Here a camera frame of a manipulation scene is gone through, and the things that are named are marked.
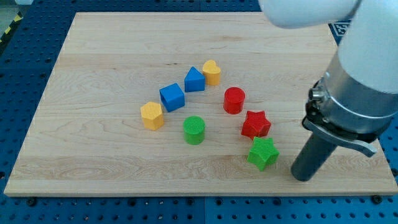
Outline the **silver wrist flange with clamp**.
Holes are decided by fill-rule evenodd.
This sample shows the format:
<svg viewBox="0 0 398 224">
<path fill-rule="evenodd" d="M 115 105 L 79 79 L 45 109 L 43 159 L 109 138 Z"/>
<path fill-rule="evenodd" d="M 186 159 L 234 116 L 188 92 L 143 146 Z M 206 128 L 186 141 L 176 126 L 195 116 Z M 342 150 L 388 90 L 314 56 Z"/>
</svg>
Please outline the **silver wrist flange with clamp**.
<svg viewBox="0 0 398 224">
<path fill-rule="evenodd" d="M 302 121 L 312 135 L 303 155 L 329 157 L 338 147 L 372 157 L 371 144 L 397 112 L 397 91 L 387 91 L 355 78 L 335 54 L 321 79 L 308 91 Z"/>
</svg>

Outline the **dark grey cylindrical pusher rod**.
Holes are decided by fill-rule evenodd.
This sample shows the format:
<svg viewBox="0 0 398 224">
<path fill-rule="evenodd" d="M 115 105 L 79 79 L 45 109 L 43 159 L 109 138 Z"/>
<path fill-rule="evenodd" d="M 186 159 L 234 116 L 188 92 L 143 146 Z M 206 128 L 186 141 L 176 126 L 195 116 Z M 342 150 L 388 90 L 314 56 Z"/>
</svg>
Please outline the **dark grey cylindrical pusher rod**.
<svg viewBox="0 0 398 224">
<path fill-rule="evenodd" d="M 336 147 L 337 145 L 311 134 L 294 160 L 290 168 L 291 174 L 299 181 L 309 181 L 331 156 Z"/>
</svg>

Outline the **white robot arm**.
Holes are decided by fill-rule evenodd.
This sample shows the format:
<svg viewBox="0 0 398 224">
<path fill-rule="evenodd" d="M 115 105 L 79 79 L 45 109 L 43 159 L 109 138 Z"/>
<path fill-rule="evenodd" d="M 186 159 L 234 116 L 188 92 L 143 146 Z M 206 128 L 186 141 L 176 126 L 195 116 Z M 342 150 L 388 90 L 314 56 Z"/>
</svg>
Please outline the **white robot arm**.
<svg viewBox="0 0 398 224">
<path fill-rule="evenodd" d="M 308 181 L 338 147 L 375 155 L 373 141 L 397 113 L 397 2 L 262 0 L 277 27 L 349 20 L 326 72 L 308 92 L 303 127 L 311 136 L 291 167 Z"/>
</svg>

